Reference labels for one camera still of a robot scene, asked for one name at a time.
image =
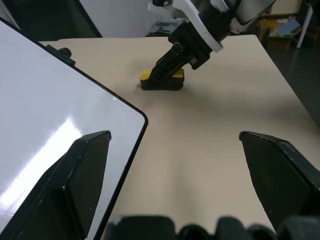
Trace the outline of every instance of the whiteboard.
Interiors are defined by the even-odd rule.
[[[87,238],[93,239],[109,204],[108,212],[113,208],[118,194],[112,197],[121,188],[147,117],[1,18],[0,113],[0,233],[74,140],[111,131],[101,196]]]

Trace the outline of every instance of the beige table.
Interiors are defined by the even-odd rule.
[[[149,126],[112,212],[167,215],[212,232],[219,216],[271,226],[252,186],[239,132],[290,141],[320,169],[320,131],[255,36],[230,36],[180,91],[143,91],[140,74],[166,38],[67,39],[76,66],[147,115]]]

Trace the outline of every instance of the background wall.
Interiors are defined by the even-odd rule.
[[[303,0],[276,0],[272,6],[272,14],[295,14],[299,12]]]
[[[80,0],[103,37],[145,37],[160,16],[147,10],[148,0]]]

